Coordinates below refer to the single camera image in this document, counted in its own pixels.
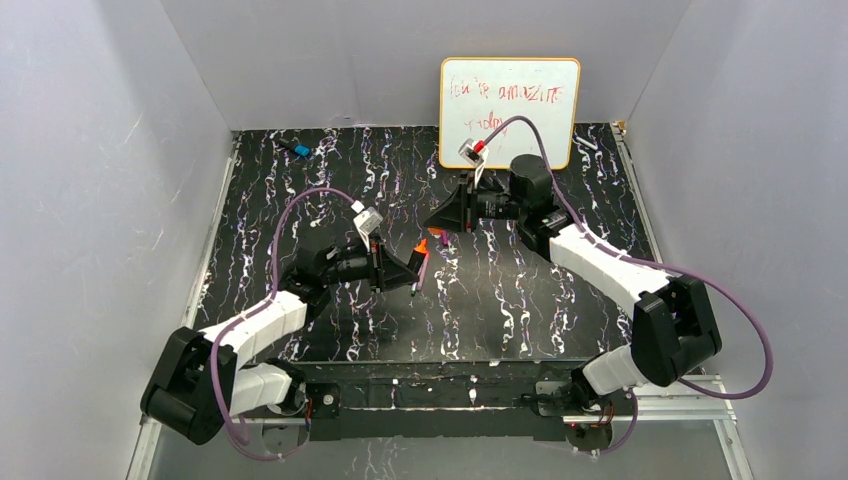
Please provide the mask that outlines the black orange highlighter pen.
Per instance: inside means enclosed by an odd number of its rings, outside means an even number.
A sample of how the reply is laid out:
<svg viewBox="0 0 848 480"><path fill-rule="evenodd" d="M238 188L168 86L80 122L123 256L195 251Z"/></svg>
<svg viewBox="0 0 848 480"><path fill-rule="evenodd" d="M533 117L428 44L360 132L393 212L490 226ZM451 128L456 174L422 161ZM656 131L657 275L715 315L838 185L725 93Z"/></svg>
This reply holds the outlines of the black orange highlighter pen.
<svg viewBox="0 0 848 480"><path fill-rule="evenodd" d="M419 273L427 256L427 239L422 238L418 245L412 250L407 267L414 273Z"/></svg>

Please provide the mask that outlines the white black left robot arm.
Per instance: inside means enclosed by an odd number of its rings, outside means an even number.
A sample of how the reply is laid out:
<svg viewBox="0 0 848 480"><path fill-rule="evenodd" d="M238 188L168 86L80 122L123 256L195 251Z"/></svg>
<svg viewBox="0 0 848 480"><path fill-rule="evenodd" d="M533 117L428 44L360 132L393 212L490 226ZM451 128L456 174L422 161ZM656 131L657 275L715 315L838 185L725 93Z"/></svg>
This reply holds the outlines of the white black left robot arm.
<svg viewBox="0 0 848 480"><path fill-rule="evenodd" d="M298 250L279 285L258 305L212 327L181 327L169 336L142 394L141 412L196 445L259 407L300 412L308 403L304 373L287 361L253 359L317 318L330 303L331 287L364 281L381 293L416 286L427 257L426 241L403 261L378 235Z"/></svg>

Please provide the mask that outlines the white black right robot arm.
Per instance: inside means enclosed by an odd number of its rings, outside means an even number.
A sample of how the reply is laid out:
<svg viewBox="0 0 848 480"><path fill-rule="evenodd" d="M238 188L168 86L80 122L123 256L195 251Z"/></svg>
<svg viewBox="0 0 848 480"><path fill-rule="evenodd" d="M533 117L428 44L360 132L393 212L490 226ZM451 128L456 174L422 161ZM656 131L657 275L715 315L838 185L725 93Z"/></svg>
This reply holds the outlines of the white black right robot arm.
<svg viewBox="0 0 848 480"><path fill-rule="evenodd" d="M589 282L631 319L629 344L591 358L538 400L589 408L631 387L669 386L718 354L723 343L704 282L626 262L555 204L554 186L544 159L522 154L510 165L508 187L464 173L425 222L472 232L482 219L512 220L529 250Z"/></svg>

